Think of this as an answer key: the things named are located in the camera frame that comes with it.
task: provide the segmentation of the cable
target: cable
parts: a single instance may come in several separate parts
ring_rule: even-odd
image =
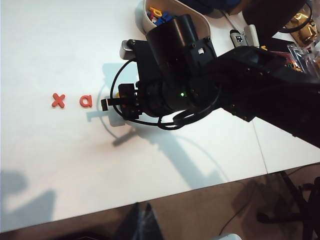
[[[298,169],[290,172],[290,173],[288,174],[288,176],[290,176],[290,175],[298,172],[299,170],[301,170],[301,169],[303,169],[303,168],[305,168],[305,167],[310,167],[310,166],[313,166],[313,165],[320,165],[320,162],[299,167]],[[251,202],[251,200],[252,200],[252,197],[253,197],[253,195],[254,195],[255,189],[256,189],[256,188],[254,188],[254,189],[252,190],[252,193],[251,193],[251,196],[250,196],[249,200],[224,224],[224,226],[223,226],[223,227],[221,228],[221,230],[220,230],[219,236],[222,234],[222,232],[223,232],[224,229],[228,226],[228,224],[229,224],[243,209],[245,209],[245,208],[248,206],[248,204],[249,204],[249,203]]]
[[[116,75],[114,76],[114,79],[113,79],[113,82],[112,82],[112,85],[111,85],[111,88],[110,88],[110,99],[113,99],[114,98],[114,88],[115,88],[115,85],[116,85],[116,81],[120,75],[120,73],[123,71],[123,69],[131,62],[134,62],[136,61],[135,58],[132,58],[130,60],[128,60],[126,63],[123,64],[123,66],[119,69],[119,71],[116,73]],[[176,116],[173,117],[173,122],[164,122],[164,123],[161,123],[161,120],[163,118],[163,116],[160,116],[159,119],[158,119],[158,122],[147,122],[147,121],[140,121],[140,120],[135,120],[135,119],[128,119],[127,121],[130,121],[130,122],[133,122],[133,123],[137,123],[137,124],[142,124],[142,125],[147,125],[147,126],[156,126],[156,127],[159,127],[163,130],[177,130],[177,129],[180,129],[182,128],[183,126],[185,125],[188,125],[188,124],[192,124],[200,119],[203,119],[204,117],[206,117],[208,114],[210,114],[213,110],[214,110],[214,107],[216,105],[216,102],[218,100],[218,98],[220,97],[220,93],[221,93],[221,85],[219,86],[219,90],[218,90],[218,93],[217,93],[217,96],[215,97],[213,103],[199,111],[199,112],[191,112],[190,114],[193,114],[192,116],[189,116],[189,112],[190,110],[186,110],[182,113],[179,113],[177,114]],[[122,112],[117,108],[116,105],[113,105],[113,108],[114,110],[116,111],[117,114],[119,114],[121,117],[124,117]]]
[[[254,193],[255,193],[255,190],[257,188],[257,184],[254,185],[254,188],[251,192],[251,196],[249,197],[248,201],[224,224],[224,226],[221,228],[220,232],[219,232],[219,236],[222,234],[222,232],[224,231],[224,229],[228,226],[228,224],[243,210],[245,209],[248,204],[251,202],[253,196],[254,196]]]
[[[110,99],[113,99],[114,98],[114,88],[115,88],[115,85],[116,85],[116,81],[120,75],[120,73],[123,71],[123,69],[131,62],[134,62],[136,61],[135,58],[132,58],[130,60],[128,60],[127,62],[125,62],[125,64],[123,64],[123,66],[119,69],[119,71],[116,73],[116,75],[114,76],[114,79],[113,79],[113,82],[112,82],[112,85],[111,85],[111,89],[110,89]],[[122,112],[117,108],[116,105],[113,105],[113,108],[114,110],[116,111],[117,114],[119,114],[121,117],[124,117]],[[158,123],[156,122],[147,122],[147,121],[140,121],[140,120],[128,120],[130,122],[133,122],[133,123],[137,123],[137,124],[142,124],[142,125],[148,125],[148,126],[158,126]]]
[[[163,130],[168,130],[168,131],[170,131],[170,130],[177,130],[177,129],[180,129],[180,128],[182,128],[184,125],[177,125],[177,126],[173,126],[173,127],[167,127],[166,126],[166,123],[161,123],[161,120],[162,120],[162,118],[163,118],[163,116],[160,116],[159,117],[159,119],[158,119],[158,127],[159,128],[161,128],[161,129],[163,129]]]
[[[312,7],[308,3],[308,1],[306,1],[305,4],[309,7],[309,11],[310,11],[309,14],[308,14],[309,15],[308,18],[302,24],[300,24],[299,26],[292,27],[292,28],[281,28],[279,30],[280,33],[290,34],[290,33],[293,33],[293,32],[297,32],[300,29],[304,28],[310,22],[311,17],[313,16],[312,15]]]
[[[176,116],[173,117],[173,122],[175,123],[175,125],[180,126],[180,125],[188,125],[188,124],[192,124],[196,121],[199,121],[201,119],[203,119],[204,117],[208,116],[214,109],[216,106],[216,103],[220,97],[220,93],[221,93],[221,89],[222,89],[222,85],[219,85],[219,89],[218,89],[218,93],[213,101],[213,103],[211,103],[210,106],[206,107],[205,109],[199,111],[199,112],[191,112],[191,109],[185,110],[179,114],[177,114]]]
[[[301,169],[303,169],[303,168],[305,168],[305,167],[309,167],[309,166],[313,166],[313,165],[320,165],[320,162],[313,163],[313,164],[309,164],[309,165],[305,165],[305,166],[301,166],[301,167],[299,167],[298,169],[296,169],[296,170],[294,170],[294,171],[290,172],[290,173],[289,173],[289,174],[287,174],[287,175],[288,175],[288,176],[290,176],[290,175],[292,175],[292,174],[294,174],[294,173],[298,172],[299,170],[301,170]]]
[[[235,30],[237,30],[239,33],[243,32],[243,31],[240,30],[240,28],[239,28],[239,26],[236,24],[236,22],[233,21],[233,20],[230,18],[229,14],[228,14],[226,11],[221,11],[221,12],[224,14],[224,16],[226,17],[226,19],[229,21],[229,23],[231,24],[231,26],[232,26]]]

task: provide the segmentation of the white table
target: white table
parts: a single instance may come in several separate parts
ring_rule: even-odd
[[[101,112],[121,41],[145,39],[141,10],[140,0],[1,2],[1,232],[267,173],[253,123],[226,111],[171,132]],[[217,54],[232,49],[227,20],[209,22]],[[118,82],[137,75],[131,63]]]

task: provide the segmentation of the blue toy piece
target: blue toy piece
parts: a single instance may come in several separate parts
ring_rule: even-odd
[[[162,13],[162,17],[163,21],[168,22],[169,20],[172,19],[172,16],[169,15],[169,13],[167,11]]]
[[[162,17],[159,17],[158,20],[154,23],[156,26],[159,26],[163,24],[165,21],[162,19]]]

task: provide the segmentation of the white bowl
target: white bowl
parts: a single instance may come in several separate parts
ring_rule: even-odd
[[[192,18],[198,38],[203,39],[210,36],[212,39],[208,20],[201,13],[193,10],[178,0],[143,0],[142,27],[146,33],[156,27],[147,15],[150,7],[162,12],[166,11],[170,16],[189,14]]]

